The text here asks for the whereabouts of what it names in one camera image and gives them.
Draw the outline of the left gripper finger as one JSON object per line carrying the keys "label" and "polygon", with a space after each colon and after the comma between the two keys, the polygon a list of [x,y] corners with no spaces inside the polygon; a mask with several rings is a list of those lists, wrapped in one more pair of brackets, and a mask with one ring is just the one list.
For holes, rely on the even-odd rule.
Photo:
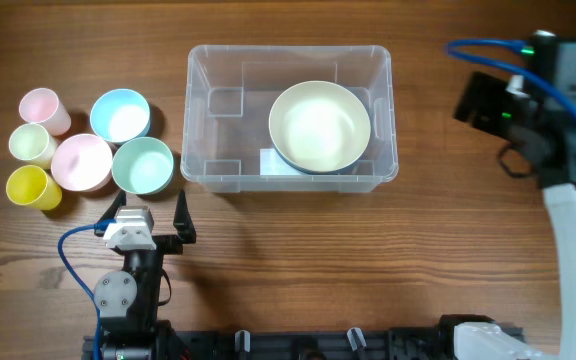
{"label": "left gripper finger", "polygon": [[194,235],[194,225],[192,218],[189,213],[187,199],[184,190],[180,190],[175,213],[173,218],[173,226],[177,231],[179,236],[193,236]]}
{"label": "left gripper finger", "polygon": [[99,218],[98,222],[103,223],[103,222],[109,222],[110,220],[114,220],[119,209],[126,205],[126,201],[127,201],[126,193],[123,190],[121,190],[117,194],[111,205],[108,207],[108,209]]}

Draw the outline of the mint green bowl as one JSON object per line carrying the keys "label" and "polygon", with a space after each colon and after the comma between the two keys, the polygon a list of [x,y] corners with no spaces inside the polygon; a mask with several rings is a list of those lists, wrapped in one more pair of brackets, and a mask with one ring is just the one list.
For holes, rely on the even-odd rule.
{"label": "mint green bowl", "polygon": [[161,140],[139,137],[121,145],[114,155],[111,173],[125,192],[151,195],[161,192],[173,178],[174,156]]}

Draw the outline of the pink bowl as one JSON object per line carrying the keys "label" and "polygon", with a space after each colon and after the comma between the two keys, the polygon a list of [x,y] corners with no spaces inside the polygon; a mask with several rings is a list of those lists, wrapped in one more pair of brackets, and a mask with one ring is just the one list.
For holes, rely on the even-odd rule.
{"label": "pink bowl", "polygon": [[68,191],[99,190],[111,179],[114,150],[96,135],[74,135],[57,147],[51,162],[52,176]]}

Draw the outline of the light blue bowl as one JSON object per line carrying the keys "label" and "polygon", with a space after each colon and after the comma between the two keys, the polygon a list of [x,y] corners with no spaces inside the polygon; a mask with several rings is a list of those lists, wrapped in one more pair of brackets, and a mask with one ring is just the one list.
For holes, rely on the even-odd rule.
{"label": "light blue bowl", "polygon": [[123,144],[147,135],[151,127],[150,106],[145,97],[134,90],[114,89],[97,99],[89,121],[98,137]]}

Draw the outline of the cream plate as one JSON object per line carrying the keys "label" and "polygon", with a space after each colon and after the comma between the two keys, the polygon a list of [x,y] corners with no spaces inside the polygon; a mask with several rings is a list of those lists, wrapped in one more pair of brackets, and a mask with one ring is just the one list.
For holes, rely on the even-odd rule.
{"label": "cream plate", "polygon": [[327,81],[306,81],[291,86],[274,101],[268,132],[324,130],[369,133],[368,110],[347,88]]}

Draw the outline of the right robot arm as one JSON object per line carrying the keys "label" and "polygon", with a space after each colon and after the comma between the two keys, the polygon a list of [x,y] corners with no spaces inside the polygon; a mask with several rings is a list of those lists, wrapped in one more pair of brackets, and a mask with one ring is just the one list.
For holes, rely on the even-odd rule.
{"label": "right robot arm", "polygon": [[531,166],[555,235],[562,306],[561,359],[576,359],[576,119],[520,77],[475,72],[455,119],[507,142]]}

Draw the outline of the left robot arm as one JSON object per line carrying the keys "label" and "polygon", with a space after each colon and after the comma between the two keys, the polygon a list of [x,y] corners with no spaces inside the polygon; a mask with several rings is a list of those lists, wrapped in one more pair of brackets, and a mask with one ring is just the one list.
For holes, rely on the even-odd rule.
{"label": "left robot arm", "polygon": [[103,275],[93,291],[98,329],[89,359],[189,359],[190,350],[168,320],[158,318],[162,283],[170,282],[163,268],[166,255],[181,255],[185,244],[196,242],[186,195],[177,197],[174,234],[155,235],[146,206],[129,206],[121,191],[101,216],[94,234],[123,257],[122,268]]}

